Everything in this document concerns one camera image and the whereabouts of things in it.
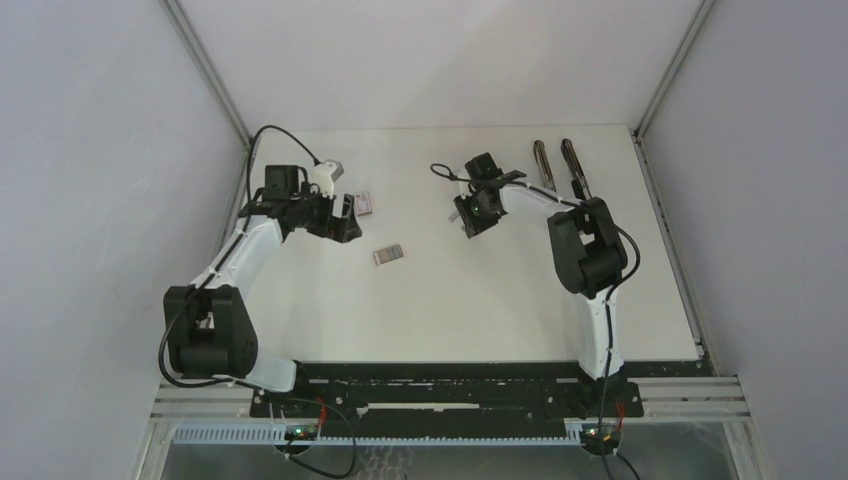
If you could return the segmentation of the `staple box tray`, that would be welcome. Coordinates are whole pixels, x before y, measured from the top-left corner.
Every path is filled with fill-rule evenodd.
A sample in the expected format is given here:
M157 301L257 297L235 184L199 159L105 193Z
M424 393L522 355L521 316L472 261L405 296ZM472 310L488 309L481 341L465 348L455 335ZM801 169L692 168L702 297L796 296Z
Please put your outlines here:
M377 249L373 252L373 259L377 267L405 258L403 248L400 244L393 244Z

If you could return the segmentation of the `silver black staple remover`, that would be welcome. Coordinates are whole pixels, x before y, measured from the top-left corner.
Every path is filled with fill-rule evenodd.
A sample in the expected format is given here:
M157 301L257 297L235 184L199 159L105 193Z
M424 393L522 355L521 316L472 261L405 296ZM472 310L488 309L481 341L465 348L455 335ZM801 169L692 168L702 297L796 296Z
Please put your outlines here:
M556 184L554 175L552 173L550 162L547 157L545 144L542 140L535 140L532 146L532 153L534 156L535 163L537 165L537 169L539 171L540 178L542 180L542 185L545 189L556 192Z

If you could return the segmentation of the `black stapler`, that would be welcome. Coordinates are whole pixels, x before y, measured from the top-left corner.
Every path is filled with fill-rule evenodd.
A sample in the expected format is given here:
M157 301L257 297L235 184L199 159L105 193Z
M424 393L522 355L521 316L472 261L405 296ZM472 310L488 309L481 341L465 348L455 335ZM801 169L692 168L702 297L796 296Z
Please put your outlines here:
M571 187L576 198L588 200L592 197L586 175L577 158L576 151L570 139L564 138L560 144L561 154L571 173Z

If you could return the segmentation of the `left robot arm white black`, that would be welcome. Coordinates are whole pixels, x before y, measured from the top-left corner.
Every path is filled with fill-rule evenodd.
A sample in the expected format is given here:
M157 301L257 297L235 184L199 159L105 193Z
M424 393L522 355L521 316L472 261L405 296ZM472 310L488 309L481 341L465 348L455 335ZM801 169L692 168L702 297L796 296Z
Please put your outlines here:
M338 243L361 236L355 198L339 198L335 183L343 165L326 160L311 170L269 165L265 184L240 209L235 229L206 270L163 297L165 332L157 362L165 381L178 388L233 383L274 392L274 404L290 417L311 407L311 388L296 380L298 364L265 350L245 297L271 256L298 229ZM334 204L340 200L340 215Z

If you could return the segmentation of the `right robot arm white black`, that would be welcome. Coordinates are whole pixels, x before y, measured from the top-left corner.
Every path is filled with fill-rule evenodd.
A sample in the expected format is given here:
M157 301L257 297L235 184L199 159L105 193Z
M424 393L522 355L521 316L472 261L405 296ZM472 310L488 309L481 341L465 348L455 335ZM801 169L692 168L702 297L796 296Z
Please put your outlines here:
M482 234L506 216L540 221L546 228L556 277L574 296L578 363L590 380L578 388L579 406L589 415L605 415L618 400L615 386L605 378L623 366L617 300L628 266L626 237L606 203L600 198L565 199L534 186L518 170L503 171L488 153L472 158L458 172L448 168L444 177L459 184L453 204L467 237Z

